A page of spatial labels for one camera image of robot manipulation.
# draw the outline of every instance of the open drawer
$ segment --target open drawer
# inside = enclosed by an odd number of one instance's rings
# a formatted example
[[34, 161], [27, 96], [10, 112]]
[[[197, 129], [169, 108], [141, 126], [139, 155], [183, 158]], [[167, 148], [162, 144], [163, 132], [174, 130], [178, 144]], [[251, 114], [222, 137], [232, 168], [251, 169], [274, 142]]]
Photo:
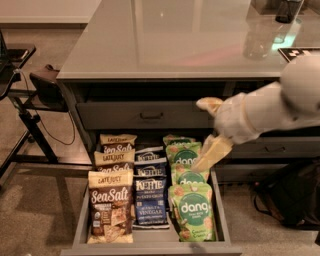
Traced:
[[214, 190], [213, 206], [216, 218], [215, 242], [179, 242], [174, 223], [168, 218], [166, 230], [133, 230], [132, 244], [87, 244], [89, 223], [89, 192], [86, 191], [73, 246], [61, 255], [241, 255], [241, 248], [233, 247], [225, 219], [216, 174], [209, 180]]

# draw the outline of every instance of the black cable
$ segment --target black cable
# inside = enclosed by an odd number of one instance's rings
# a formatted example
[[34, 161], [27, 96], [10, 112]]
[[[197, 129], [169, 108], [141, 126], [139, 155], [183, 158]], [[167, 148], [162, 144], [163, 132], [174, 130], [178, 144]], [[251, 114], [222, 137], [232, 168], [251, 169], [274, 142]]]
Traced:
[[[27, 80], [25, 74], [23, 73], [23, 71], [22, 71], [21, 69], [19, 69], [19, 73], [22, 74], [22, 76], [23, 76], [23, 78], [24, 78], [24, 81], [25, 81], [25, 85], [26, 85], [26, 88], [27, 88], [28, 95], [29, 95], [29, 97], [31, 97], [30, 90], [29, 90], [28, 80]], [[38, 111], [37, 111], [36, 109], [34, 109], [34, 111], [35, 111], [36, 114], [40, 117]], [[63, 142], [62, 140], [59, 140], [59, 139], [57, 139], [56, 137], [54, 137], [54, 136], [47, 130], [46, 126], [45, 126], [44, 123], [42, 122], [42, 119], [40, 118], [40, 123], [42, 124], [42, 126], [43, 126], [44, 130], [46, 131], [46, 133], [47, 133], [52, 139], [54, 139], [55, 141], [58, 141], [58, 142], [60, 142], [61, 144], [66, 145], [66, 146], [72, 145], [72, 144], [74, 143], [74, 141], [75, 141], [75, 138], [76, 138], [75, 124], [74, 124], [74, 122], [73, 122], [73, 119], [72, 119], [71, 114], [70, 114], [69, 111], [68, 111], [68, 114], [69, 114], [70, 121], [71, 121], [71, 124], [72, 124], [72, 133], [73, 133], [73, 135], [72, 135], [72, 140], [71, 140], [71, 142], [69, 142], [69, 143]]]

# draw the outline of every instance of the glossy counter surface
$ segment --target glossy counter surface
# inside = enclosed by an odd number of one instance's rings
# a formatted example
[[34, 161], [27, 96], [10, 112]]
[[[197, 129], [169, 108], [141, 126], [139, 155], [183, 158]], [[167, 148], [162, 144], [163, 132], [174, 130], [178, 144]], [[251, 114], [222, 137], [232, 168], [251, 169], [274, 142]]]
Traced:
[[292, 24], [250, 0], [103, 0], [58, 79], [274, 78], [281, 47], [319, 47], [320, 16]]

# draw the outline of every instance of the floor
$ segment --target floor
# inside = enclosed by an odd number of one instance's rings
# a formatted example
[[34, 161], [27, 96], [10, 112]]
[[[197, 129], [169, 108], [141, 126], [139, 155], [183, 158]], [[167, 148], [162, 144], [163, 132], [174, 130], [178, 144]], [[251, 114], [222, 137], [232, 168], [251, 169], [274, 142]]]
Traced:
[[[3, 29], [7, 43], [34, 43], [37, 51], [23, 67], [28, 75], [45, 64], [61, 68], [82, 29]], [[25, 89], [25, 81], [15, 88]], [[72, 123], [65, 113], [39, 112], [46, 129], [64, 142], [72, 140]], [[26, 130], [6, 98], [0, 102], [0, 164]], [[39, 125], [58, 157], [89, 161], [76, 133], [71, 146], [63, 145]], [[21, 154], [41, 155], [36, 143], [25, 143]], [[8, 168], [0, 192], [0, 256], [55, 256], [71, 248], [88, 166], [17, 164]], [[248, 185], [221, 186], [225, 216], [233, 246], [244, 256], [314, 256], [318, 232], [283, 228], [271, 217], [258, 213]]]

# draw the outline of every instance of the black bag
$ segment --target black bag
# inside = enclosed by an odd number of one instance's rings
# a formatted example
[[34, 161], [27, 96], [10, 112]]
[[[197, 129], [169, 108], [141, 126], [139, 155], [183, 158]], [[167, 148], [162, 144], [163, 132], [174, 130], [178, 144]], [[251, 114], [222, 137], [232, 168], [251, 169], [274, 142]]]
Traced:
[[[320, 159], [302, 160], [255, 184], [254, 205], [286, 227], [320, 230]], [[257, 205], [257, 197], [267, 210]]]

